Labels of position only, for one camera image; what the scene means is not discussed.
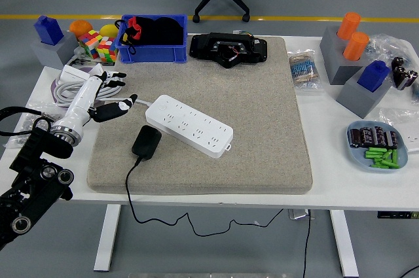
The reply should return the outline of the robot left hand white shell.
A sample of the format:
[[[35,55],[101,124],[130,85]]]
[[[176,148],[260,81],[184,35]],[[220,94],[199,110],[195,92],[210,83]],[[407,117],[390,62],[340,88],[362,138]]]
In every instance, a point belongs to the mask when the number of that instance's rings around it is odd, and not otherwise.
[[[109,74],[106,72],[102,73],[102,75],[90,77],[77,92],[65,116],[54,123],[51,131],[62,129],[72,132],[81,131],[91,118],[96,122],[105,122],[126,114],[135,103],[137,99],[136,94],[122,101],[108,103],[94,109],[94,103],[102,85],[117,85],[115,80],[107,82],[108,78]]]

